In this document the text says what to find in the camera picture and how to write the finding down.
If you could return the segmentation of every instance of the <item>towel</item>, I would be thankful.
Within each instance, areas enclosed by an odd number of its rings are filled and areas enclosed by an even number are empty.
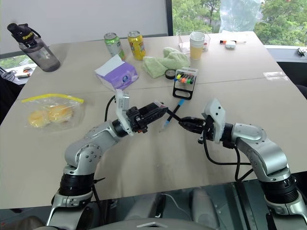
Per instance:
[[[157,78],[164,75],[167,69],[179,69],[189,67],[188,57],[171,47],[163,49],[164,57],[144,57],[142,68],[152,77]]]

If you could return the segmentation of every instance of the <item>yellow can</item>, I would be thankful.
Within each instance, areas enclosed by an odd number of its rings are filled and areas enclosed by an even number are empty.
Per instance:
[[[128,41],[134,58],[137,60],[143,60],[143,57],[146,55],[146,51],[143,37],[140,32],[136,30],[130,31],[128,33]]]

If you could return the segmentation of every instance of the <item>tissue box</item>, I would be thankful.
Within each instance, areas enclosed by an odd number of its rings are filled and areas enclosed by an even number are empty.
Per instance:
[[[138,79],[138,73],[133,65],[121,60],[115,55],[102,67],[95,70],[96,76],[109,89],[123,90]]]

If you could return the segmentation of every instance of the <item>water bottle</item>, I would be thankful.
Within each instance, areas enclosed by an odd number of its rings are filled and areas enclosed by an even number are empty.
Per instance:
[[[59,60],[41,39],[41,36],[28,24],[11,23],[8,30],[19,43],[19,48],[29,56],[43,71],[53,72],[60,67]]]

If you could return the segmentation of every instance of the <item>plastic cup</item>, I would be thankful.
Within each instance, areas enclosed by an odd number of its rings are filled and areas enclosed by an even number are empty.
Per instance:
[[[192,32],[190,34],[190,57],[193,60],[199,60],[201,57],[205,34],[202,32]]]

